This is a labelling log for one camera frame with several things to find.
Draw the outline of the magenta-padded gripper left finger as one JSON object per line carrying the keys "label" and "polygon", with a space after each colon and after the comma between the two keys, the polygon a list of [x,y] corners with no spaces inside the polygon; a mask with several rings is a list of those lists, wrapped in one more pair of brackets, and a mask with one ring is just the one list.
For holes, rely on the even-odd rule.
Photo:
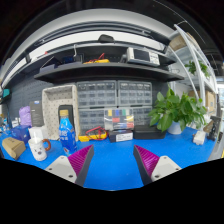
{"label": "magenta-padded gripper left finger", "polygon": [[93,156],[94,146],[89,145],[69,157],[59,156],[46,168],[46,171],[79,186],[83,186]]}

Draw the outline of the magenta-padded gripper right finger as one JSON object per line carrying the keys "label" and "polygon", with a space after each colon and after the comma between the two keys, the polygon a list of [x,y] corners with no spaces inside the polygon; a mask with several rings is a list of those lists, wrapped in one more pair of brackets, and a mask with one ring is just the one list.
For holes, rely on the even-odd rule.
{"label": "magenta-padded gripper right finger", "polygon": [[134,146],[133,155],[144,185],[155,182],[181,169],[167,155],[159,157],[138,145]]}

